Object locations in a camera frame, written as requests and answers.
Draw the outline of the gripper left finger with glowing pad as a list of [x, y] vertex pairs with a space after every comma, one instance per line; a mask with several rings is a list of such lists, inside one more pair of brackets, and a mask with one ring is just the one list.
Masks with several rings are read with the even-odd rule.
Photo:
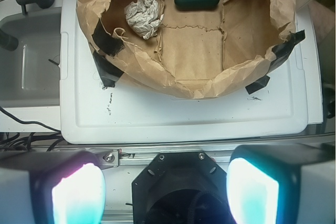
[[105, 203], [91, 152], [1, 153], [1, 223], [100, 223]]

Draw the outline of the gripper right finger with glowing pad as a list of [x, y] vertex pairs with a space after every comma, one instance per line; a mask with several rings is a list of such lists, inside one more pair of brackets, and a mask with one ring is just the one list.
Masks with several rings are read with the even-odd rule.
[[240, 145], [226, 192], [237, 223], [335, 223], [335, 145]]

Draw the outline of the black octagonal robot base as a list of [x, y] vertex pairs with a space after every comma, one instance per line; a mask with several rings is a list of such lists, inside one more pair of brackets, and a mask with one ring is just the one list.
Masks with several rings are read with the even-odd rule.
[[132, 182], [134, 223], [235, 223], [227, 173], [203, 152], [159, 153]]

